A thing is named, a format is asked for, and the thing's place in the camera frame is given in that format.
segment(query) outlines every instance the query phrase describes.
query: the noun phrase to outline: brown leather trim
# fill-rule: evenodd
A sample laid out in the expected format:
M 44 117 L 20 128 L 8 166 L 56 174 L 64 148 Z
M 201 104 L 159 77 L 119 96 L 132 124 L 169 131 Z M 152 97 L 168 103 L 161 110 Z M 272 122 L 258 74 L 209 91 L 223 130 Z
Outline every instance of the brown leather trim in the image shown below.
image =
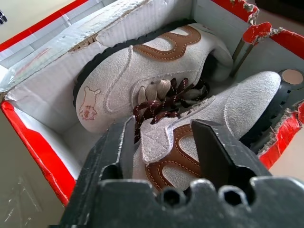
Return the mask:
M 173 135 L 174 143 L 170 153 L 158 162 L 151 163 L 146 167 L 148 179 L 158 190 L 161 190 L 166 186 L 172 186 L 162 173 L 165 166 L 182 169 L 196 177 L 201 176 L 199 162 L 185 153 L 179 145 L 181 138 L 193 135 L 190 124 L 174 129 Z
M 187 45 L 199 42 L 201 35 L 195 28 L 188 25 L 180 27 L 180 29 L 185 30 L 189 34 L 184 36 L 167 32 L 159 36 L 173 43 L 174 47 L 169 51 L 160 51 L 144 44 L 135 45 L 133 49 L 147 57 L 160 61 L 173 61 L 181 58 L 186 51 Z

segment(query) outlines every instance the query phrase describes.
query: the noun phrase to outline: red and white shoe box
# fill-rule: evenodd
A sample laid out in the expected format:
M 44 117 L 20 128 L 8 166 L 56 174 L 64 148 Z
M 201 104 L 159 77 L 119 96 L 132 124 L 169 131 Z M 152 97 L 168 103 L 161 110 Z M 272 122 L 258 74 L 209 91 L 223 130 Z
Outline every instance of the red and white shoe box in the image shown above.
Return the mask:
M 77 74 L 107 47 L 137 38 L 175 20 L 189 18 L 213 30 L 231 55 L 245 44 L 236 66 L 237 80 L 265 70 L 304 72 L 304 37 L 270 23 L 256 25 L 259 9 L 244 0 L 118 0 L 71 25 L 47 44 L 11 67 L 0 83 L 1 109 L 27 146 L 64 205 L 87 153 L 100 135 L 87 132 L 73 107 Z M 289 103 L 304 98 L 292 92 Z M 286 111 L 273 143 L 260 160 L 270 168 L 304 122 L 304 103 Z

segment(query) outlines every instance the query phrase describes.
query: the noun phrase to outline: brown shoelace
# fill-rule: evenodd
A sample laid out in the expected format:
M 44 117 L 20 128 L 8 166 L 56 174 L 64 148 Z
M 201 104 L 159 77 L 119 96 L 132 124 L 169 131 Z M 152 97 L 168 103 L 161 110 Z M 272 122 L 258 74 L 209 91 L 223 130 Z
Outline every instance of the brown shoelace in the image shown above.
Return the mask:
M 174 118 L 179 115 L 178 112 L 169 112 L 169 111 L 162 111 L 165 108 L 175 108 L 175 103 L 180 102 L 180 104 L 183 107 L 189 107 L 190 105 L 183 99 L 183 95 L 188 92 L 190 89 L 201 89 L 203 86 L 206 87 L 205 91 L 198 96 L 197 98 L 193 99 L 195 101 L 199 101 L 204 99 L 209 91 L 210 87 L 206 82 L 203 82 L 201 79 L 197 83 L 196 86 L 194 84 L 188 85 L 188 79 L 184 78 L 179 86 L 176 88 L 177 82 L 176 79 L 171 80 L 171 88 L 167 93 L 167 99 L 159 102 L 158 100 L 152 100 L 152 101 L 147 101 L 143 102 L 139 105 L 137 105 L 133 109 L 133 114 L 135 115 L 135 120 L 136 120 L 136 126 L 135 126 L 135 143 L 140 139 L 140 127 L 142 123 L 150 118 L 153 118 L 151 121 L 151 124 L 155 124 L 159 122 L 162 118 L 164 117 L 169 117 L 169 118 Z M 142 109 L 146 109 L 143 113 L 143 115 L 140 117 L 139 111 Z

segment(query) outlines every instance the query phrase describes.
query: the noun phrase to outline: cardboard box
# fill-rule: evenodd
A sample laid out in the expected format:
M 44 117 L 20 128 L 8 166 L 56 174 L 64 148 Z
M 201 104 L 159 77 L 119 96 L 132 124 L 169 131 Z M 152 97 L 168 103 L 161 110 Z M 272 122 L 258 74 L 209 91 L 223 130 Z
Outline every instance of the cardboard box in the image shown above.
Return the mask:
M 258 12 L 244 0 L 118 0 L 11 67 L 0 83 L 1 109 L 66 205 L 86 155 L 100 137 L 82 127 L 72 104 L 75 80 L 85 64 L 107 47 L 189 18 L 213 30 L 235 53 L 237 81 L 265 70 L 304 72 L 304 37 L 272 29 L 270 23 L 256 25 Z M 286 105 L 303 97 L 304 90 L 292 92 Z M 303 121 L 304 103 L 286 112 L 260 154 L 268 168 Z

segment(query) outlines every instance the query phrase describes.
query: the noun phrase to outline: dark brown shoelace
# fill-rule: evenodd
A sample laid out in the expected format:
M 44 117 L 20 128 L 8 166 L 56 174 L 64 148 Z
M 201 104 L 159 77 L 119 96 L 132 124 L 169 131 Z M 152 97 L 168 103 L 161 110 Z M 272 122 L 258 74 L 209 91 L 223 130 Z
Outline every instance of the dark brown shoelace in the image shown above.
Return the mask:
M 209 85 L 206 82 L 203 82 L 201 79 L 199 80 L 196 86 L 194 86 L 194 84 L 187 86 L 187 78 L 184 78 L 177 88 L 176 85 L 177 82 L 174 78 L 171 80 L 171 88 L 167 93 L 167 99 L 161 102 L 159 102 L 158 100 L 143 102 L 133 109 L 133 114 L 135 115 L 136 120 L 135 143 L 140 139 L 140 127 L 145 120 L 153 118 L 151 124 L 155 124 L 164 117 L 174 118 L 179 115 L 178 112 L 169 112 L 163 110 L 169 107 L 174 109 L 174 104 L 176 102 L 180 102 L 183 107 L 189 107 L 190 105 L 183 99 L 183 95 L 190 89 L 201 89 L 203 86 L 206 87 L 205 91 L 200 96 L 194 99 L 195 101 L 204 99 L 210 91 Z M 139 111 L 142 109 L 146 110 L 144 111 L 142 117 L 140 117 Z

